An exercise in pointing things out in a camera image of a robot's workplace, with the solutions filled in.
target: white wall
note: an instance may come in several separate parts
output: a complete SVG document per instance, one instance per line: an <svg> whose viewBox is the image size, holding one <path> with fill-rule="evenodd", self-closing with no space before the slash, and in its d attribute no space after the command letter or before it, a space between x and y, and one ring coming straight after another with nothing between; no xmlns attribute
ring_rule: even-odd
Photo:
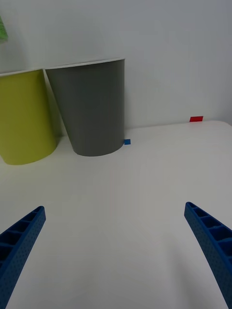
<svg viewBox="0 0 232 309"><path fill-rule="evenodd" d="M0 72L126 57L126 126L232 124L230 0L0 0Z"/></svg>

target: red tape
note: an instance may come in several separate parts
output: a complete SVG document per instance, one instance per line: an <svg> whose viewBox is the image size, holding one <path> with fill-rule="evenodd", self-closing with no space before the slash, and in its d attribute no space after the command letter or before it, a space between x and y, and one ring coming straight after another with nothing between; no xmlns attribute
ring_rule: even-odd
<svg viewBox="0 0 232 309"><path fill-rule="evenodd" d="M195 116L195 117L190 117L189 122L197 122L197 121L202 121L202 120L203 120L203 116Z"/></svg>

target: green object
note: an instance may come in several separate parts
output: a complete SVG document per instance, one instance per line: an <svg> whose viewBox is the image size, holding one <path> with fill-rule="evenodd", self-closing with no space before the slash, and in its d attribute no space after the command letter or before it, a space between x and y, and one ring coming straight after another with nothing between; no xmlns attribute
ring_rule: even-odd
<svg viewBox="0 0 232 309"><path fill-rule="evenodd" d="M8 35L3 21L0 17L0 43L6 42L8 40Z"/></svg>

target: white table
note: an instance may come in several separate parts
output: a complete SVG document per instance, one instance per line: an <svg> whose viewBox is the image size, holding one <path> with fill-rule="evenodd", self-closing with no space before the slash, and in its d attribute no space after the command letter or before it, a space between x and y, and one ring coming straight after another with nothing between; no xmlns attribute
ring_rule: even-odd
<svg viewBox="0 0 232 309"><path fill-rule="evenodd" d="M45 206L47 220L8 309L225 309L184 218L192 201L232 227L232 127L133 129L131 145L81 157L0 161L0 232Z"/></svg>

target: trash bin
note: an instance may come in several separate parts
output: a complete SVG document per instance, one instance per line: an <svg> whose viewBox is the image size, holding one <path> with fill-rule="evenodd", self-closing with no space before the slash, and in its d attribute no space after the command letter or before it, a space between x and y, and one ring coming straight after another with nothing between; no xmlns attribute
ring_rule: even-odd
<svg viewBox="0 0 232 309"><path fill-rule="evenodd" d="M7 164L40 160L56 148L43 70L0 74L0 155Z"/></svg>
<svg viewBox="0 0 232 309"><path fill-rule="evenodd" d="M73 150L106 155L124 142L124 59L46 70Z"/></svg>

